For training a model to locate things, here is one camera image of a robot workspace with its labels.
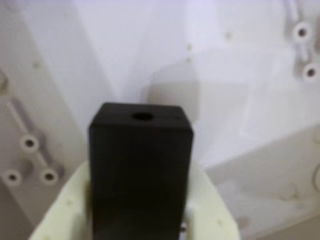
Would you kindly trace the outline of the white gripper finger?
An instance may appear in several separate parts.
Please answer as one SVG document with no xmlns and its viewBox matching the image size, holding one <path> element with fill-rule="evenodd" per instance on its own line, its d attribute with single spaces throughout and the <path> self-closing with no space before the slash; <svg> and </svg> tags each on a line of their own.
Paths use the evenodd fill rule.
<svg viewBox="0 0 320 240">
<path fill-rule="evenodd" d="M 30 240 L 91 240 L 89 163 L 83 162 L 65 183 Z"/>
<path fill-rule="evenodd" d="M 239 240 L 238 224 L 202 167 L 190 164 L 181 240 Z"/>
</svg>

